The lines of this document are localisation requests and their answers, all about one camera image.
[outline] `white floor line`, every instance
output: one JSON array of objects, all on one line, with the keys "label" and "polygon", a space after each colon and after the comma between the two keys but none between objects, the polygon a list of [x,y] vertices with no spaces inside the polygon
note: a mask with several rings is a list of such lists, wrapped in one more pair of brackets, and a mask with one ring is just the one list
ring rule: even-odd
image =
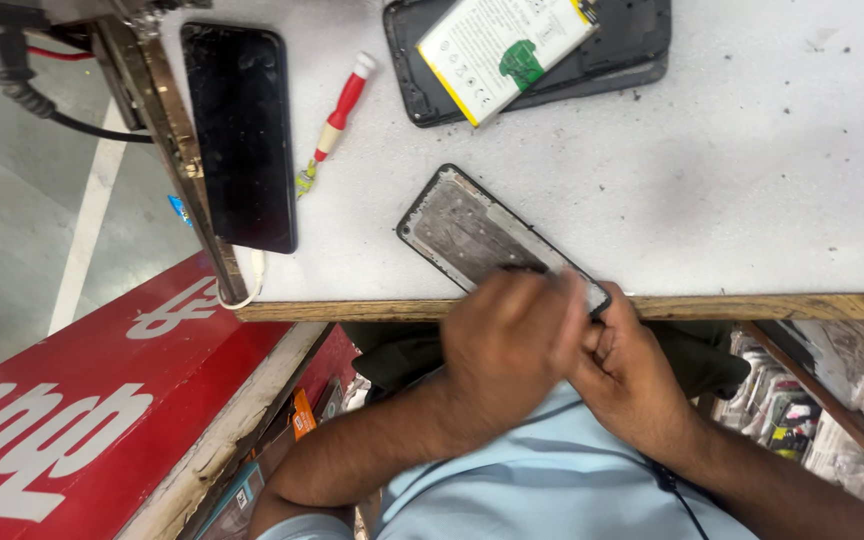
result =
[{"label": "white floor line", "polygon": [[[116,132],[127,131],[113,99],[108,100],[102,128]],[[81,206],[78,207],[72,245],[65,261],[62,282],[58,286],[48,336],[65,328],[75,318],[75,310],[79,305],[79,297],[82,296],[82,287],[86,282],[86,274],[92,261],[92,252],[95,250],[95,241],[99,238],[102,220],[106,217],[106,207],[113,194],[115,176],[119,173],[126,144],[100,138],[95,148],[92,169],[88,172],[88,180],[85,183],[85,194],[81,198]]]}]

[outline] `charging cable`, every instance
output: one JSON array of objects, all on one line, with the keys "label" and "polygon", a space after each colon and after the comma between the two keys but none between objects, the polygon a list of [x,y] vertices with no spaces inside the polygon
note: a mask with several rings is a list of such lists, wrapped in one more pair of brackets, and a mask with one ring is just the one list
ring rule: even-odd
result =
[{"label": "charging cable", "polygon": [[238,310],[240,308],[245,308],[249,305],[252,300],[256,300],[258,296],[258,291],[262,290],[262,282],[265,281],[265,251],[262,250],[251,250],[252,255],[252,276],[255,278],[255,288],[248,294],[248,298],[245,300],[239,301],[234,305],[229,305],[225,300],[222,299],[222,291],[219,291],[217,298],[219,299],[219,304],[222,305],[223,308],[227,310]]}]

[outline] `screwdriver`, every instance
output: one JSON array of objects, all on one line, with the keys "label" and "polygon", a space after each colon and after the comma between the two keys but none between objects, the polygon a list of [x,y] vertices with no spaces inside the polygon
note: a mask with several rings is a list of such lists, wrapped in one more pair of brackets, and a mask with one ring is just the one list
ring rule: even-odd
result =
[{"label": "screwdriver", "polygon": [[325,125],[321,127],[318,144],[315,146],[315,154],[309,159],[308,166],[295,175],[297,197],[302,197],[312,188],[319,164],[332,151],[335,141],[338,141],[339,136],[342,135],[342,130],[346,129],[349,113],[355,107],[355,103],[359,101],[362,89],[366,86],[366,80],[369,79],[375,69],[376,61],[370,55],[362,52],[355,55],[355,67],[352,69],[352,74],[348,76],[348,80],[345,81],[345,86],[342,87],[339,103],[335,105],[335,110],[325,120]]}]

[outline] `red sign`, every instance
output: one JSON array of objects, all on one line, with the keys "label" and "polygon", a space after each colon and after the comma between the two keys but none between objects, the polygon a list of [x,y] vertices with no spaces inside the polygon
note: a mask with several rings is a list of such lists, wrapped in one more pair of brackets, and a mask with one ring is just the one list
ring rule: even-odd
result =
[{"label": "red sign", "polygon": [[112,538],[288,323],[239,323],[202,253],[0,365],[0,538]]}]

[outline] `white table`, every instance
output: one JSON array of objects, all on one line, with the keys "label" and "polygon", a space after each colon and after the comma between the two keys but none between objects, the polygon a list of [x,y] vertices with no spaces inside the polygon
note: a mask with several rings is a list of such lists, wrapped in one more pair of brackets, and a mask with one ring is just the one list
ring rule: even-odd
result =
[{"label": "white table", "polygon": [[[215,0],[163,20],[186,108],[187,20],[283,37],[296,166],[355,52],[381,65],[298,202],[298,250],[267,255],[258,301],[461,295],[394,232],[444,163],[589,274],[635,294],[864,292],[864,3],[677,0],[668,74],[639,88],[639,100],[631,91],[573,99],[480,129],[412,125],[383,5]],[[248,250],[236,256],[251,290]]]}]

